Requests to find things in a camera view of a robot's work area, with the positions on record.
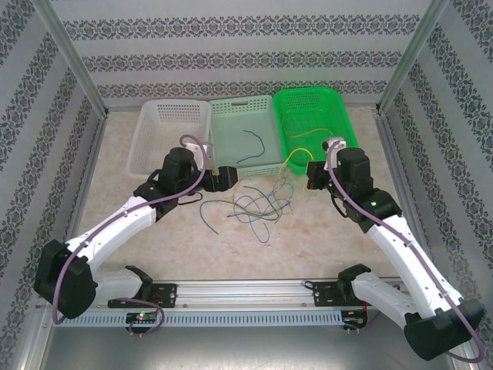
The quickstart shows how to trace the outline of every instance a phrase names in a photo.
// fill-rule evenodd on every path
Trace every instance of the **patterned wallpaper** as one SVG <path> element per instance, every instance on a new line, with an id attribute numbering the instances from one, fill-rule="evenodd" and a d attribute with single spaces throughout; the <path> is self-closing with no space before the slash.
<path id="1" fill-rule="evenodd" d="M 295 86 L 376 103 L 429 0 L 52 4 L 106 105 L 118 108 Z"/>
<path id="2" fill-rule="evenodd" d="M 0 369 L 32 312 L 41 248 L 69 232 L 99 117 L 31 2 L 1 0 Z"/>
<path id="3" fill-rule="evenodd" d="M 485 306 L 493 368 L 493 8 L 452 1 L 386 112 L 434 263 Z"/>

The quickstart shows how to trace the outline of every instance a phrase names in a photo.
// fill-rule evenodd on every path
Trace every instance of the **light green plastic basket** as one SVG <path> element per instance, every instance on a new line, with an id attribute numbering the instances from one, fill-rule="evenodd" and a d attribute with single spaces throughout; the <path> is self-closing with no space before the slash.
<path id="1" fill-rule="evenodd" d="M 283 164 L 272 96 L 212 100 L 210 136 L 214 167 L 232 166 L 240 179 L 274 175 Z M 265 153 L 257 158 L 239 160 L 262 153 L 262 144 L 249 130 L 262 138 Z"/>

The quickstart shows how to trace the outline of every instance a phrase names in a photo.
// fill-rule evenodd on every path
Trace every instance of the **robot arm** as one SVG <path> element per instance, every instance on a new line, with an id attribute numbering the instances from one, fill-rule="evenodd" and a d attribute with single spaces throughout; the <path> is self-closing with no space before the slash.
<path id="1" fill-rule="evenodd" d="M 52 240 L 42 248 L 34 289 L 53 303 L 55 286 L 62 266 L 79 248 L 70 263 L 60 289 L 58 309 L 67 318 L 76 318 L 92 304 L 106 304 L 115 298 L 149 300 L 152 279 L 140 269 L 127 266 L 121 271 L 100 272 L 101 263 L 133 235 L 160 221 L 178 205 L 178 198 L 161 199 L 186 191 L 195 184 L 202 170 L 202 150 L 198 146 L 173 148 L 166 155 L 163 168 L 156 170 L 140 185 L 114 214 L 86 233 L 65 243 Z M 238 181 L 236 169 L 223 166 L 218 175 L 206 170 L 199 185 L 187 195 L 230 189 Z M 96 234 L 86 241 L 89 235 Z"/>
<path id="2" fill-rule="evenodd" d="M 484 315 L 480 302 L 465 300 L 433 265 L 392 196 L 373 186 L 370 161 L 363 150 L 346 148 L 344 140 L 338 138 L 325 142 L 323 148 L 327 151 L 327 160 L 309 163 L 307 187 L 329 190 L 337 211 L 358 224 L 382 249 L 410 293 L 401 293 L 379 279 L 370 268 L 357 265 L 339 273 L 337 286 L 342 296 L 366 301 L 387 315 L 403 328 L 408 343 L 423 359 L 431 360 L 470 340 L 471 334 L 449 302 L 458 307 L 473 329 Z M 328 173 L 329 167 L 344 194 Z M 357 207 L 351 205 L 347 195 Z M 345 213 L 336 200 L 342 202 Z M 387 227 L 377 224 L 357 208 L 383 221 L 408 242 L 404 243 Z M 438 288 L 430 273 L 444 290 Z"/>

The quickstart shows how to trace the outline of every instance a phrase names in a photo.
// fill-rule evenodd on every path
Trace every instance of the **bright green plastic basket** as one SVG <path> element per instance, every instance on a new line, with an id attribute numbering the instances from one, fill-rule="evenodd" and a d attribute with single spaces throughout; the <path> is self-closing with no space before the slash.
<path id="1" fill-rule="evenodd" d="M 296 148 L 308 149 L 315 160 L 326 160 L 322 142 L 332 136 L 342 136 L 348 147 L 358 147 L 344 103 L 333 89 L 284 89 L 274 95 L 273 105 L 285 160 Z M 309 161 L 310 155 L 298 150 L 287 164 L 301 175 L 306 173 Z"/>

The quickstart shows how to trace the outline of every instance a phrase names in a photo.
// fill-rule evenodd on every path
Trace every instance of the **plastic basket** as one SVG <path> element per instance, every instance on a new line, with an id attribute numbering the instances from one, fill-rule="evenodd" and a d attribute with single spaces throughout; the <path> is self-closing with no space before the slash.
<path id="1" fill-rule="evenodd" d="M 146 179 L 163 166 L 164 157 L 179 146 L 179 138 L 185 133 L 206 142 L 210 115 L 210 104 L 199 100 L 161 99 L 145 103 L 133 134 L 126 173 Z"/>
<path id="2" fill-rule="evenodd" d="M 213 113 L 210 135 L 213 144 L 214 166 L 232 166 L 238 169 L 238 177 L 277 174 L 283 164 L 279 133 L 272 106 L 272 96 L 249 96 L 221 99 L 210 102 Z M 265 153 L 257 158 L 249 156 Z"/>
<path id="3" fill-rule="evenodd" d="M 326 160 L 322 142 L 342 136 L 347 146 L 357 147 L 353 127 L 339 93 L 328 87 L 279 91 L 273 98 L 284 159 L 296 148 L 308 149 L 315 160 Z M 296 174 L 306 173 L 310 155 L 297 151 L 287 163 Z"/>

